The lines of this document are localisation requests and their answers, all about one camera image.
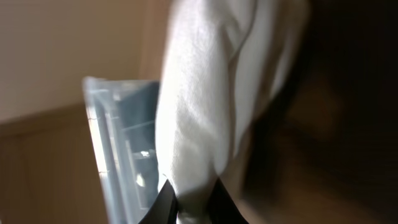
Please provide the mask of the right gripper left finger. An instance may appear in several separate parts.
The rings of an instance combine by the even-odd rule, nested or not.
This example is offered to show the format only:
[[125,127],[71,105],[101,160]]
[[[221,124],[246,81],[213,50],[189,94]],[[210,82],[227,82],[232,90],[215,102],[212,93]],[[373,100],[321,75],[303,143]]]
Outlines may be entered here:
[[154,204],[139,224],[176,224],[178,202],[174,189],[167,180]]

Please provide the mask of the white printed t-shirt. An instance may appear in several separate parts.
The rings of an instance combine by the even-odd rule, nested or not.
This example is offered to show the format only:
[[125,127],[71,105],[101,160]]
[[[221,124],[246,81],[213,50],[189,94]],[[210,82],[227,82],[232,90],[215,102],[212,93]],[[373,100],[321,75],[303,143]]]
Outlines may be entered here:
[[210,222],[219,176],[239,191],[251,125],[285,85],[309,16],[298,0],[172,3],[155,145],[178,223]]

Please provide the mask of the clear plastic storage bin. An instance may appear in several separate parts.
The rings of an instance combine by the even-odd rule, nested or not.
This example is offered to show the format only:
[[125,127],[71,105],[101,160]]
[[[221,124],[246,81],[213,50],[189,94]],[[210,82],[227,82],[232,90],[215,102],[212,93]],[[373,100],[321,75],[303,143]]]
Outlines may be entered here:
[[86,77],[83,92],[108,221],[139,223],[158,195],[159,82]]

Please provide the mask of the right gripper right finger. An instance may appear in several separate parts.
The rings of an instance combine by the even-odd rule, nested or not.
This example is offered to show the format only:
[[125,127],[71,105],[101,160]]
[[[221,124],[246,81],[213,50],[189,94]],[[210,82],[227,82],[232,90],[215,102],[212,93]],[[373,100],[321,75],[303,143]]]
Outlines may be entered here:
[[248,224],[220,179],[208,199],[207,212],[211,224]]

